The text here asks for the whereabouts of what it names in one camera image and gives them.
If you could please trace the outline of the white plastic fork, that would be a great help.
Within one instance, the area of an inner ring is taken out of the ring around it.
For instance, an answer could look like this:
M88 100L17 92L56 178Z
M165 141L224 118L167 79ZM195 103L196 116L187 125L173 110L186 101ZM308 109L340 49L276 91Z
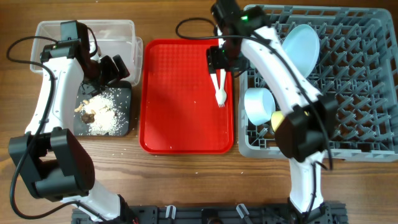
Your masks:
M224 107L226 98L227 98L227 94L225 92L224 89L224 84L225 84L225 80L226 80L226 71L224 69L220 70L220 87L219 90L216 92L216 100L218 103L218 106L220 108Z

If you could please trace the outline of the yellow cup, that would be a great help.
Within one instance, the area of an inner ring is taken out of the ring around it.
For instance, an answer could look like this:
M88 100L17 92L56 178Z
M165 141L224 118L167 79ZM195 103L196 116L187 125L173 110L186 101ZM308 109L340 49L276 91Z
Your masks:
M289 114L283 115L281 111L275 111L271 115L271 127L276 133L279 127L287 127L287 125L298 126L303 119L308 118L310 113L308 111L292 111Z

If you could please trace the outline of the light blue plate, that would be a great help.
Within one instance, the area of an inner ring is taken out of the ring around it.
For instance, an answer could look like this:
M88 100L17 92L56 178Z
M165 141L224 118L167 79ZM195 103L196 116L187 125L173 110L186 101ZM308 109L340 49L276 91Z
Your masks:
M307 78L320 54L320 39L315 30L307 24L295 27L284 39L282 48L303 77Z

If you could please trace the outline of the light blue bowl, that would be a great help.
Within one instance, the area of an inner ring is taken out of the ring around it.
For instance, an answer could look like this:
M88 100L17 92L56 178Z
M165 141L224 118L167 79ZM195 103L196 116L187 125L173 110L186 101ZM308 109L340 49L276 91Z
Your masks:
M271 120L275 100L267 88L248 88L244 94L244 109L252 124L259 126Z

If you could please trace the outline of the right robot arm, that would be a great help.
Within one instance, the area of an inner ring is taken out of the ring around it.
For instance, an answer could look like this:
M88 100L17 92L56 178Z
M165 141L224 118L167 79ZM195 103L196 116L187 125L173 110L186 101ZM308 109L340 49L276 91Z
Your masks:
M266 81L284 116L274 131L277 146L289 159L291 221L310 223L324 216L320 190L324 157L331 157L338 103L307 81L282 48L279 36L260 7L242 10L236 1L216 1L211 13L224 39L218 60L226 68L240 56Z

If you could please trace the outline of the white plastic spoon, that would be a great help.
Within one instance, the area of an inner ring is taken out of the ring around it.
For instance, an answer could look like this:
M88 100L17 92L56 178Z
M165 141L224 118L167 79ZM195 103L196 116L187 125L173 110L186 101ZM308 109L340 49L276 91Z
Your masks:
M222 108L222 107L224 107L224 103L226 101L226 92L224 90L220 90L215 73L211 73L210 77L213 82L213 86L215 88L215 98L216 98L217 104L220 108Z

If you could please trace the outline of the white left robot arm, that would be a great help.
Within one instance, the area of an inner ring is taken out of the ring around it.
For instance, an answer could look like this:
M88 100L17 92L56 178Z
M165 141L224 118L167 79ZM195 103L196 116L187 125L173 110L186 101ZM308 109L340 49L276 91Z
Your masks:
M73 133L74 110L82 84L95 91L129 88L129 70L119 55L101 57L93 31L84 23L60 24L59 40L49 39L37 65L43 81L37 106L24 135L11 138L14 178L34 198L74 205L99 223L138 223L121 195L95 179L89 154Z

